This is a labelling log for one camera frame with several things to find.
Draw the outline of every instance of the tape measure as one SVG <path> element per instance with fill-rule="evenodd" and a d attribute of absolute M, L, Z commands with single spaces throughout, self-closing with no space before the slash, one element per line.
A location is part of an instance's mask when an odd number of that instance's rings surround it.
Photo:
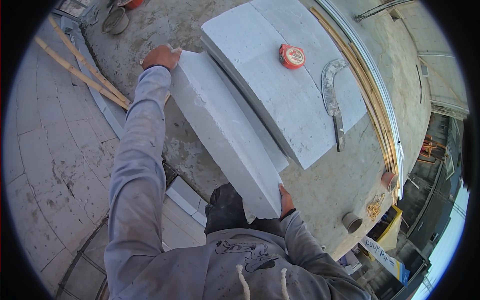
<path fill-rule="evenodd" d="M 282 44 L 278 51 L 280 53 L 280 62 L 285 68 L 298 69 L 305 63 L 303 49 Z"/>

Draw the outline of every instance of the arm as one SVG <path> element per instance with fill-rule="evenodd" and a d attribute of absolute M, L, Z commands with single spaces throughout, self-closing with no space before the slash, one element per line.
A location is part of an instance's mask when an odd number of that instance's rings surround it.
<path fill-rule="evenodd" d="M 370 295 L 361 288 L 343 267 L 323 252 L 316 239 L 308 231 L 300 212 L 293 208 L 290 194 L 280 186 L 282 195 L 282 217 L 280 227 L 285 233 L 288 256 L 310 273 L 322 276 L 328 284 L 331 298 L 369 299 Z"/>
<path fill-rule="evenodd" d="M 160 221 L 165 172 L 161 155 L 164 98 L 170 80 L 163 66 L 148 68 L 139 76 L 115 154 L 109 189 L 109 244 L 104 255 L 112 296 L 124 290 L 163 252 Z"/>

